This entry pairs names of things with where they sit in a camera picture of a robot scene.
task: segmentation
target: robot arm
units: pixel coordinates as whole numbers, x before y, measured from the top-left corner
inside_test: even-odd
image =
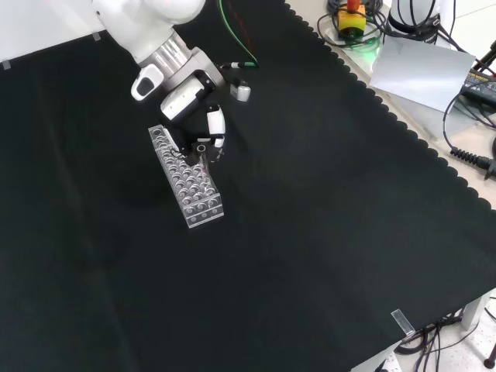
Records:
[[[141,64],[173,33],[191,21],[205,0],[93,0],[93,9],[110,35]]]
[[[207,55],[198,48],[189,50],[173,29],[174,25],[196,17],[205,0],[92,1],[108,33],[142,68],[132,86],[132,96],[142,101],[159,88],[165,90],[168,96],[160,110],[169,122],[180,122],[198,107],[200,101],[225,83]],[[218,159],[216,154],[222,154],[226,131],[222,110],[209,111],[207,116],[212,136],[208,141],[215,153],[211,158]],[[222,122],[222,125],[212,128],[212,123],[216,122]],[[199,146],[206,149],[206,144]]]

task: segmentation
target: connector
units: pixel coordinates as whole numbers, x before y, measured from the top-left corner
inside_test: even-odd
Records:
[[[451,154],[461,160],[465,160],[467,163],[477,165],[480,169],[486,170],[487,172],[484,180],[488,180],[490,177],[496,178],[496,160],[489,159],[488,157],[479,157],[473,153],[468,153],[467,151],[460,150],[456,147],[451,149]]]

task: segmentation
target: black cloth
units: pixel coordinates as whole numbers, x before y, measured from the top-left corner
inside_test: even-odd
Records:
[[[0,72],[2,371],[346,371],[496,287],[496,216],[280,0],[231,0],[226,215],[188,230],[106,33]],[[247,60],[214,1],[177,27]],[[198,110],[183,126],[205,128]]]

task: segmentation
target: green wire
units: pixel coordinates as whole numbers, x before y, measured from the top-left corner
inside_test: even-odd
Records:
[[[229,25],[229,22],[227,22],[227,18],[226,18],[226,14],[224,13],[224,7],[222,6],[222,0],[219,0],[219,8],[220,8],[220,12],[222,14],[222,20],[224,21],[224,25],[226,26],[227,30],[229,31],[229,33],[231,34],[231,36],[234,38],[234,40],[244,49],[245,52],[248,53],[248,55],[251,57],[251,59],[253,60],[253,64],[251,62],[248,62],[246,63],[246,66],[250,66],[250,67],[258,67],[258,60],[255,58],[254,55],[252,55],[252,53],[245,47],[245,45],[241,42],[240,39],[238,39],[238,36],[236,36],[236,34],[233,32],[233,30],[231,29],[231,26]]]

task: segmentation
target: white paper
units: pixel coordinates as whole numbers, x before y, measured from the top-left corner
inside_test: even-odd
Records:
[[[474,61],[467,53],[387,37],[370,85],[444,112],[460,92]]]

